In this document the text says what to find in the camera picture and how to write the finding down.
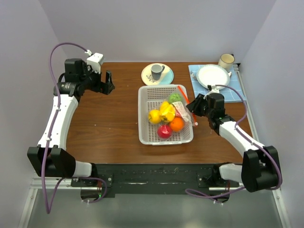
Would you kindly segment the green fake custard apple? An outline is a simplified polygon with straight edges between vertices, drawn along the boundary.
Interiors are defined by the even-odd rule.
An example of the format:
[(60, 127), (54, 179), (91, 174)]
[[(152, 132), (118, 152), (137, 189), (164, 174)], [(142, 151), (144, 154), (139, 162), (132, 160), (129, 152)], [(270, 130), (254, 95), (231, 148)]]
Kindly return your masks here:
[(181, 101), (182, 101), (182, 97), (179, 93), (172, 93), (168, 98), (168, 102), (170, 104), (175, 103), (175, 102), (181, 102)]

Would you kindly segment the yellow fake bell pepper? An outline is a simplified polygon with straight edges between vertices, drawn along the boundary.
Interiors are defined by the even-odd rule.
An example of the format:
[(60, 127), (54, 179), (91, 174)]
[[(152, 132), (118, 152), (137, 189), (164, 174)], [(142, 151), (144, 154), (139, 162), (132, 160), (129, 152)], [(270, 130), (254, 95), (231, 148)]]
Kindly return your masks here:
[(175, 107), (167, 101), (160, 106), (161, 120), (169, 123), (175, 118)]

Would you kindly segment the red fake apple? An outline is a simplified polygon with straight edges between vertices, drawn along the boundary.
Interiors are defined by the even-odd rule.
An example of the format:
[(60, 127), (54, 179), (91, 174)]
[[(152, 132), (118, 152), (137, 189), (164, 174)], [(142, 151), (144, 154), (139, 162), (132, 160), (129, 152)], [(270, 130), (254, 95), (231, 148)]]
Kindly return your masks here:
[(157, 135), (162, 139), (168, 139), (172, 135), (172, 129), (168, 125), (161, 125), (157, 129)]

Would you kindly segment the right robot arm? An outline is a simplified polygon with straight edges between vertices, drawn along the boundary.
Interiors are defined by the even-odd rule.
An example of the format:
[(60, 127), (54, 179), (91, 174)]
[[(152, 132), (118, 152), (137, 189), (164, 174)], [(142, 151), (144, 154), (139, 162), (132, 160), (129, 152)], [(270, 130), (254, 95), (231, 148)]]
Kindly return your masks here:
[(222, 94), (199, 94), (187, 104), (187, 109), (196, 116), (206, 117), (210, 128), (227, 140), (243, 158), (241, 165), (230, 162), (214, 165), (211, 175), (214, 185), (221, 187), (234, 181), (242, 183), (249, 192), (281, 187), (283, 178), (277, 149), (264, 146), (243, 131), (238, 122), (226, 114)]

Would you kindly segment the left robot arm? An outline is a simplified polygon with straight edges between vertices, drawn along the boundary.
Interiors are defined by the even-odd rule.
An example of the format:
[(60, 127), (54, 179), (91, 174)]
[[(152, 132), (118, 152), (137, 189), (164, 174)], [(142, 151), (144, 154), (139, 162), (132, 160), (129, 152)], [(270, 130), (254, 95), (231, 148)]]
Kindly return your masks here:
[(98, 182), (98, 174), (93, 164), (79, 162), (66, 149), (67, 133), (80, 98), (86, 90), (108, 95), (114, 90), (111, 72), (101, 80), (101, 65), (104, 56), (95, 53), (86, 61), (79, 58), (65, 61), (65, 72), (60, 76), (64, 82), (57, 81), (54, 88), (52, 111), (41, 139), (37, 146), (30, 147), (28, 159), (36, 174), (46, 177), (72, 178), (82, 177), (87, 186)]

